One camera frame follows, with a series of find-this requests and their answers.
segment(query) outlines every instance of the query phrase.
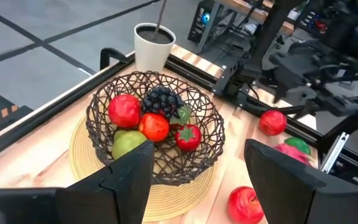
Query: apple stem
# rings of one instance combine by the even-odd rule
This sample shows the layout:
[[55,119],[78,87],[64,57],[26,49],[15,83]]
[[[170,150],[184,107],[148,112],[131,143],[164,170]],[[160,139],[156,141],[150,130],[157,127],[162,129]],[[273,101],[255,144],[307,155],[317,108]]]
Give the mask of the apple stem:
[[251,198],[251,202],[258,201],[258,196],[255,195],[255,197]]

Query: green fruit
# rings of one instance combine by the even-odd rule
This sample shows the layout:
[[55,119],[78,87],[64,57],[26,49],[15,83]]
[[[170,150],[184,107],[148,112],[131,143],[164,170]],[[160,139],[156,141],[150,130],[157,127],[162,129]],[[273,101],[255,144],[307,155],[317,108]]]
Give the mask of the green fruit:
[[139,131],[128,131],[121,134],[112,145],[111,155],[114,159],[118,159],[127,152],[133,150],[138,145],[146,141],[147,138]]
[[307,145],[307,143],[305,143],[304,140],[302,140],[300,138],[296,138],[296,137],[290,137],[290,138],[287,138],[284,142],[285,142],[285,144],[287,144],[289,146],[293,146],[293,147],[297,148],[299,151],[311,156],[310,147]]
[[114,134],[113,140],[114,140],[114,141],[117,141],[117,139],[118,139],[120,136],[122,136],[122,134],[124,134],[124,133],[127,133],[127,131],[125,131],[125,130],[118,130],[118,131],[116,131],[116,133]]

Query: round straw mat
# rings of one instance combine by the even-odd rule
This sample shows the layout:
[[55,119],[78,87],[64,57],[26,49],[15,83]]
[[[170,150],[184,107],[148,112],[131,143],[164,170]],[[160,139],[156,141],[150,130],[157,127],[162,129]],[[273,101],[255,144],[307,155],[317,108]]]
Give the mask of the round straw mat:
[[[88,137],[82,119],[71,137],[70,163],[76,180],[81,180],[97,170],[104,164],[96,157],[92,141]],[[156,222],[179,216],[196,206],[206,195],[213,177],[213,167],[199,175],[190,184],[178,187],[167,185],[153,185],[144,213],[144,222]]]

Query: black wire basket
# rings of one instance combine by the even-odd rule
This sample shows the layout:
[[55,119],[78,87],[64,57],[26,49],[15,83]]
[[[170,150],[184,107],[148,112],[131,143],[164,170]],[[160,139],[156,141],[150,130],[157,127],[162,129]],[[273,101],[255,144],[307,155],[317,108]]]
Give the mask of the black wire basket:
[[96,149],[98,159],[105,165],[111,156],[113,136],[118,127],[110,122],[108,106],[111,99],[130,94],[142,99],[156,86],[171,88],[192,109],[188,123],[197,125],[202,133],[201,144],[193,152],[181,152],[175,144],[175,131],[162,142],[154,144],[153,184],[180,185],[189,183],[211,167],[223,153],[225,140],[223,119],[209,97],[199,89],[178,78],[158,72],[132,72],[116,77],[103,85],[86,109],[86,128]]

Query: gray floor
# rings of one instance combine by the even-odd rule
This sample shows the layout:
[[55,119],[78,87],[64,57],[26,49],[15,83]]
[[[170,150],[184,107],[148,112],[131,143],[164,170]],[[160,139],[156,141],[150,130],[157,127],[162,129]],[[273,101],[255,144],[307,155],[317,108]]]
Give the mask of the gray floor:
[[[0,15],[25,29],[41,40],[62,32],[97,21],[149,0],[3,0]],[[177,36],[177,44],[193,51],[196,45],[187,40],[190,24],[200,0],[169,0],[162,24]],[[103,47],[114,47],[127,54],[134,50],[133,27],[140,22],[156,22],[161,2],[151,4],[102,24],[69,35],[50,43],[87,67],[98,70],[99,51]],[[302,30],[295,36],[309,39]],[[282,50],[293,41],[287,39]],[[0,22],[0,55],[33,44],[14,29]],[[238,52],[217,45],[207,49],[201,56],[216,64],[227,65],[236,60]],[[264,66],[269,67],[268,60]],[[33,109],[48,102],[65,90],[88,78],[89,74],[55,54],[36,47],[18,56],[0,62],[0,95],[21,106]],[[358,95],[358,86],[345,90],[332,86],[336,93]],[[318,113],[318,131],[325,133],[343,118],[329,113]],[[358,151],[358,132],[351,136],[348,146]]]

